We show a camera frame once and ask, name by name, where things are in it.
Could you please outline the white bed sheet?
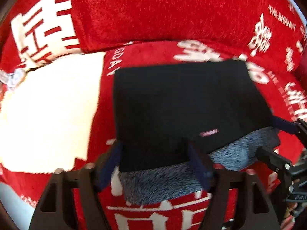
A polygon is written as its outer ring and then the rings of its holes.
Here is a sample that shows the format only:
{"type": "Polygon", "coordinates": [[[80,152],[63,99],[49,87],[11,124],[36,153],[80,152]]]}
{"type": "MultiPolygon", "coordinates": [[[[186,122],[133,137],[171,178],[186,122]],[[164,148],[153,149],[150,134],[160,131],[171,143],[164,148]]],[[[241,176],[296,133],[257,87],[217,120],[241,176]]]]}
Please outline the white bed sheet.
{"type": "Polygon", "coordinates": [[[71,170],[86,160],[104,52],[61,57],[29,72],[1,106],[1,164],[13,172],[71,170]]]}

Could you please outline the grey patterned garment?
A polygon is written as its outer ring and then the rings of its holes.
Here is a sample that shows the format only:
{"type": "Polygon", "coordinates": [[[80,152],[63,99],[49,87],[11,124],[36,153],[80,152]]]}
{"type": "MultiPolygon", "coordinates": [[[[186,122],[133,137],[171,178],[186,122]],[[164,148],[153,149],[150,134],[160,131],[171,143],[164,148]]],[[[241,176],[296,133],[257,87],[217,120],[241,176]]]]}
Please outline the grey patterned garment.
{"type": "MultiPolygon", "coordinates": [[[[226,169],[240,171],[256,162],[258,147],[273,150],[281,141],[279,130],[266,127],[209,154],[214,163],[226,169]]],[[[126,201],[135,205],[148,205],[182,197],[203,190],[188,163],[144,171],[119,172],[126,201]]]]}

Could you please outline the red quilt with white characters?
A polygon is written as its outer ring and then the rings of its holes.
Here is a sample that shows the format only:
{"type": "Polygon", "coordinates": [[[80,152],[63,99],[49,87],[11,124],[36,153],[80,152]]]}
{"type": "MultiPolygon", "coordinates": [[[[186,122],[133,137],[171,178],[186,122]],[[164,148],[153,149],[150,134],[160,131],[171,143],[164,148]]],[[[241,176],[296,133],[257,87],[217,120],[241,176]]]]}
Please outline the red quilt with white characters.
{"type": "Polygon", "coordinates": [[[306,90],[195,40],[17,70],[1,168],[30,229],[283,229],[306,206],[306,90]]]}

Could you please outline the black pants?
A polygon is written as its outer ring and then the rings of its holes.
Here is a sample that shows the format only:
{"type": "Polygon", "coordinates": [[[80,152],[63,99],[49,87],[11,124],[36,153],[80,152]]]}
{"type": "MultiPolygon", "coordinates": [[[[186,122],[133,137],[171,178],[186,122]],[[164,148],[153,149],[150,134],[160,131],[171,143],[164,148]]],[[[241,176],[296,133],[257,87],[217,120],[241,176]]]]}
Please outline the black pants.
{"type": "Polygon", "coordinates": [[[130,67],[115,72],[113,106],[122,172],[189,161],[273,127],[242,61],[130,67]]]}

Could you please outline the red pillow with white characters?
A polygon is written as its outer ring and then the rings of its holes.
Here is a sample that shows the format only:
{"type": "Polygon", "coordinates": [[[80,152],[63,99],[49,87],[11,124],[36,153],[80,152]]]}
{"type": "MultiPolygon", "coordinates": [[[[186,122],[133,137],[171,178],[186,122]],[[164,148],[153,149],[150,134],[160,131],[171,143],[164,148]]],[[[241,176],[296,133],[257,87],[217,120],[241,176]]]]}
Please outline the red pillow with white characters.
{"type": "Polygon", "coordinates": [[[292,71],[306,47],[305,26],[288,0],[17,0],[1,34],[7,73],[70,53],[182,39],[292,71]]]}

